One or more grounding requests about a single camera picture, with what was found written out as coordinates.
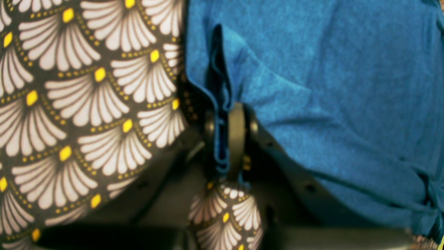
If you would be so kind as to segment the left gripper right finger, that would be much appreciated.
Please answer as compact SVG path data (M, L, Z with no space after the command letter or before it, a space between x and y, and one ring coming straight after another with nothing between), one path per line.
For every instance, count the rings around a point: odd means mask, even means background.
M243 172L244 155L258 133L258 120L254 110L237 102L228 114L229 172L227 179L237 182Z

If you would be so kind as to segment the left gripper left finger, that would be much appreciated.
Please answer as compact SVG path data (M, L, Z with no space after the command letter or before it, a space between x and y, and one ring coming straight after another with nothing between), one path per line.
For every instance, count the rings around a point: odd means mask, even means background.
M217 174L217 163L214 158L215 141L215 114L213 110L206 110L203 138L205 142L203 160L205 174Z

